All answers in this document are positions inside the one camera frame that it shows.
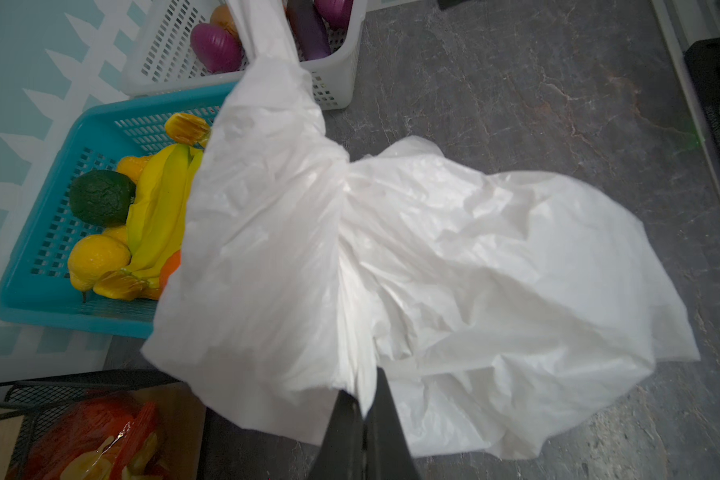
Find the white plastic bag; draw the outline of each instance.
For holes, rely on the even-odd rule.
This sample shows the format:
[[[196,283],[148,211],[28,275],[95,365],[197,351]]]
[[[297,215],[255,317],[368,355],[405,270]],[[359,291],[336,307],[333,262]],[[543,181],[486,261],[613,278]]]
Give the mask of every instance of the white plastic bag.
[[[350,164],[279,1],[229,1],[255,58],[214,123],[143,349],[205,404],[319,444],[338,389],[370,408],[378,365],[414,456],[531,458],[656,360],[699,358],[632,214],[420,138]]]

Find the eggplant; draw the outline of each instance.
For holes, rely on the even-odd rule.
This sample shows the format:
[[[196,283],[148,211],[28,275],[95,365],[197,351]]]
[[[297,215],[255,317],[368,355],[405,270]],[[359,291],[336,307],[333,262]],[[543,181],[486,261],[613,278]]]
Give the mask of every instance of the eggplant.
[[[315,0],[315,8],[331,28],[349,28],[352,0]]]
[[[331,54],[326,25],[312,0],[288,0],[286,14],[304,59],[317,60]]]

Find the gray marble countertop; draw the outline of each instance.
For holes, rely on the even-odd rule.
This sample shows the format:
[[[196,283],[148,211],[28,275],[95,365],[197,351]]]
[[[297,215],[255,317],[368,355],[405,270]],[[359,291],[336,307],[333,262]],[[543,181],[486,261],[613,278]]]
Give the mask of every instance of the gray marble countertop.
[[[486,174],[550,170],[600,188],[645,223],[702,354],[659,365],[535,460],[421,458],[423,478],[720,478],[720,202],[647,0],[371,12],[355,98],[326,123],[354,160],[416,134]],[[115,340],[109,365],[135,346]],[[204,478],[304,478],[316,454],[218,416],[207,435]]]

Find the bunch of bananas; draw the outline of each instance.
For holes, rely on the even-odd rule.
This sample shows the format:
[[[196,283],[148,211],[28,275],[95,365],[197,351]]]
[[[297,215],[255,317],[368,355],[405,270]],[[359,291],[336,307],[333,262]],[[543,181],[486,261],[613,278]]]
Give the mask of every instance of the bunch of bananas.
[[[160,270],[181,248],[186,201],[201,162],[202,150],[186,144],[165,147],[149,160],[126,222],[130,263],[102,275],[95,293],[128,301],[159,298]]]

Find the blue plastic basket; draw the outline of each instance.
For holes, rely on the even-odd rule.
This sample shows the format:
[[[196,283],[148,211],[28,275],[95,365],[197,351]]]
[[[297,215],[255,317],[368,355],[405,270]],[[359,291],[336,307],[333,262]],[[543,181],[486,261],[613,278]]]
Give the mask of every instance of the blue plastic basket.
[[[113,170],[122,157],[153,154],[173,142],[163,125],[177,111],[212,123],[235,84],[178,91],[101,105],[70,129],[48,173],[0,283],[0,319],[87,332],[147,338],[157,302],[123,302],[72,288],[67,257],[77,241],[103,228],[69,209],[69,186],[93,169]]]

